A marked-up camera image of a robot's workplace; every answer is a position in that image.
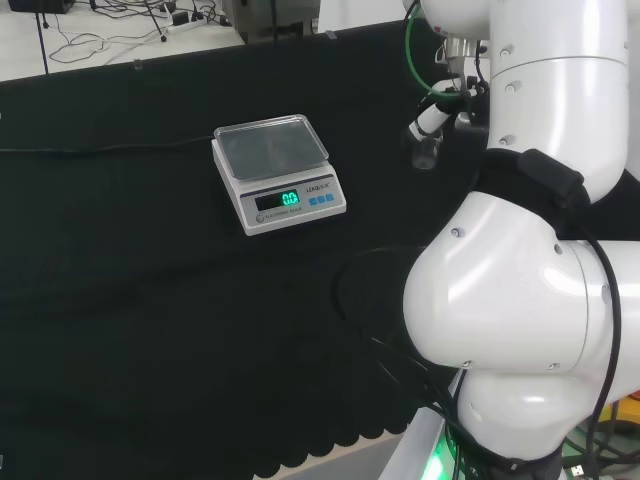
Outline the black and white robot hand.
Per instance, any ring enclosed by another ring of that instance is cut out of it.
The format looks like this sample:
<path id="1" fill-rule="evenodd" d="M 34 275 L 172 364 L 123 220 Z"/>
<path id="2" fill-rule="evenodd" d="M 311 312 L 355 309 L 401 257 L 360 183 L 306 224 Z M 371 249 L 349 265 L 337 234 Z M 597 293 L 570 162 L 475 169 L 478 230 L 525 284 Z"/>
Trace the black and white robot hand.
<path id="1" fill-rule="evenodd" d="M 490 71 L 486 49 L 481 47 L 474 58 L 443 53 L 442 60 L 449 77 L 429 85 L 418 72 L 412 54 L 407 54 L 409 71 L 425 93 L 404 131 L 403 140 L 408 144 L 439 142 L 450 120 L 457 129 L 488 127 Z"/>

